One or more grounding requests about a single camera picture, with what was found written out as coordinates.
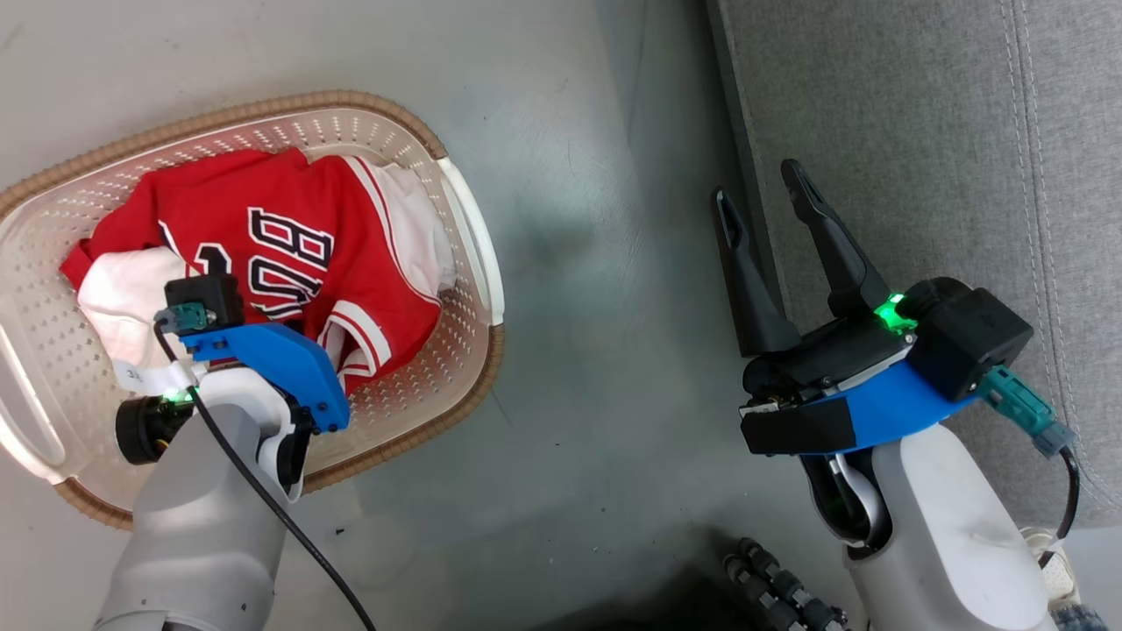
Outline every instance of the black cable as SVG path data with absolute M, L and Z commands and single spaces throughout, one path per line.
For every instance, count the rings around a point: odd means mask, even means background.
M 167 323 L 166 320 L 160 320 L 159 322 L 156 322 L 156 326 L 153 327 L 153 331 L 156 333 L 156 340 L 159 342 L 159 347 L 164 349 L 164 354 L 167 355 L 167 358 L 174 363 L 176 362 L 175 353 L 172 350 L 172 347 L 167 344 L 167 339 L 164 337 L 164 331 L 162 329 L 162 326 L 166 323 Z M 265 504 L 269 507 L 269 510 L 272 510 L 273 513 L 277 515 L 277 519 L 280 520 L 280 523 L 283 523 L 285 528 L 288 529 L 288 532 L 292 532 L 292 536 L 295 537 L 297 541 L 300 541 L 300 545 L 303 546 L 305 550 L 307 550 L 307 554 L 312 555 L 312 558 L 315 559 L 318 564 L 320 564 L 320 567 L 323 568 L 323 571 L 328 573 L 328 576 L 331 577 L 331 580 L 334 582 L 335 587 L 339 587 L 339 591 L 342 592 L 343 596 L 346 596 L 347 602 L 350 603 L 350 605 L 355 609 L 355 613 L 357 613 L 359 619 L 362 621 L 362 627 L 366 628 L 368 631 L 377 631 L 374 627 L 374 622 L 370 620 L 370 616 L 366 613 L 366 610 L 362 609 L 362 603 L 358 602 L 358 596 L 355 595 L 355 592 L 352 592 L 350 586 L 347 585 L 347 582 L 343 580 L 343 577 L 340 576 L 339 571 L 337 571 L 335 568 L 331 565 L 331 561 L 329 561 L 327 557 L 323 556 L 323 552 L 321 552 L 320 549 L 315 547 L 315 543 L 312 543 L 312 540 L 309 539 L 306 534 L 304 534 L 304 531 L 301 530 L 298 525 L 296 525 L 296 522 L 293 521 L 291 515 L 288 515 L 288 512 L 285 511 L 284 507 L 276 500 L 274 500 L 272 495 L 269 495 L 268 491 L 266 491 L 264 486 L 261 486 L 261 483 L 257 479 L 257 476 L 255 476 L 252 472 L 249 470 L 249 467 L 246 466 L 246 463 L 241 459 L 240 456 L 238 456 L 238 452 L 233 450 L 233 447 L 230 446 L 230 442 L 226 439 L 226 436 L 222 435 L 222 430 L 220 430 L 218 428 L 218 423 L 214 422 L 214 417 L 211 417 L 210 410 L 208 410 L 206 405 L 203 404 L 203 400 L 201 396 L 199 396 L 199 391 L 195 388 L 195 386 L 188 385 L 186 390 L 187 393 L 191 395 L 191 399 L 195 402 L 195 409 L 199 410 L 199 415 L 201 415 L 203 418 L 203 422 L 206 423 L 206 429 L 209 429 L 210 432 L 214 435 L 214 440 L 218 441 L 218 446 L 221 447 L 222 451 L 226 452 L 227 458 L 230 458 L 230 461 L 233 463 L 234 468 L 238 469 L 238 473 L 241 474 L 241 477 L 246 478 L 246 482 L 249 483 L 249 486 L 251 486 L 254 491 L 257 492 L 257 494 L 261 497 L 261 501 L 264 501 Z
M 1075 513 L 1079 509 L 1079 466 L 1076 464 L 1075 455 L 1072 454 L 1070 448 L 1060 449 L 1059 455 L 1064 457 L 1064 464 L 1067 465 L 1067 507 L 1064 509 L 1064 519 L 1060 520 L 1059 529 L 1056 530 L 1056 539 L 1063 540 L 1072 531 Z M 1055 552 L 1051 550 L 1045 550 L 1040 555 L 1040 569 L 1048 565 L 1054 555 Z

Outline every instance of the gray floor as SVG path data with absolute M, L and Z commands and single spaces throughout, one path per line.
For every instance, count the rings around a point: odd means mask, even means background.
M 715 568 L 712 541 L 742 533 L 855 606 L 795 463 L 737 431 L 707 198 L 742 196 L 741 172 L 701 2 L 156 4 L 0 7 L 0 185 L 184 116 L 353 88 L 436 130 L 490 228 L 494 394 L 294 511 L 381 629 L 569 628 Z M 85 628 L 125 534 L 7 457 L 0 496 L 4 628 Z M 292 543 L 269 629 L 357 629 Z

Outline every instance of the basket rim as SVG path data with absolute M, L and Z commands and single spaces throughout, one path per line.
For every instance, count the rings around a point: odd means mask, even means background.
M 422 144 L 432 159 L 448 157 L 448 150 L 436 135 L 420 118 L 402 106 L 367 92 L 327 90 L 292 97 L 266 99 L 195 116 L 129 136 L 79 155 L 24 179 L 0 193 L 0 221 L 28 200 L 77 177 L 130 157 L 158 149 L 201 134 L 285 115 L 307 113 L 325 109 L 350 108 L 383 116 L 408 130 Z M 416 447 L 466 419 L 486 397 L 498 376 L 503 360 L 505 333 L 502 323 L 488 327 L 487 355 L 476 383 L 448 411 L 412 430 L 324 469 L 309 474 L 304 493 L 312 493 L 342 482 Z M 105 525 L 132 530 L 132 513 L 112 505 L 90 491 L 75 477 L 54 485 L 55 491 L 86 516 Z

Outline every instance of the red jersey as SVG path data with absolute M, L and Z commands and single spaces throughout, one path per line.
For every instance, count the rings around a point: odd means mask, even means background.
M 309 164 L 297 149 L 150 172 L 61 271 L 80 287 L 102 254 L 167 246 L 194 273 L 231 273 L 246 320 L 303 320 L 349 394 L 408 363 L 440 317 L 451 250 L 423 189 L 402 182 L 362 158 Z M 430 212 L 407 208 L 419 203 Z

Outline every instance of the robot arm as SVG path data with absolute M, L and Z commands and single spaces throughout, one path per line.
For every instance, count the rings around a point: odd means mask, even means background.
M 237 394 L 211 394 L 237 381 Z M 288 493 L 258 446 L 285 419 L 283 397 L 250 368 L 206 375 L 200 393 L 227 441 L 282 504 Z M 242 479 L 199 414 L 159 458 L 132 512 L 134 532 L 94 627 L 102 631 L 251 631 L 265 628 L 285 527 Z
M 836 319 L 793 332 L 718 190 L 737 337 L 754 356 L 741 408 L 748 448 L 799 457 L 880 631 L 1055 629 L 1040 567 L 976 463 L 939 424 L 982 400 L 1045 456 L 1063 452 L 1077 475 L 1074 435 L 1010 369 L 1032 328 L 987 291 L 951 278 L 890 293 L 802 167 L 784 161 L 782 173 L 826 268 Z M 1069 527 L 1066 519 L 1059 536 Z
M 285 529 L 355 607 L 355 594 L 288 516 L 312 436 L 347 427 L 350 408 L 322 348 L 278 323 L 243 324 L 232 276 L 168 283 L 156 335 L 171 359 L 162 383 L 183 399 L 149 396 L 118 411 L 121 452 L 158 460 L 134 507 L 134 534 L 113 571 L 99 631 L 256 631 L 273 606 Z M 188 373 L 164 332 L 195 360 Z M 197 387 L 194 374 L 202 374 Z

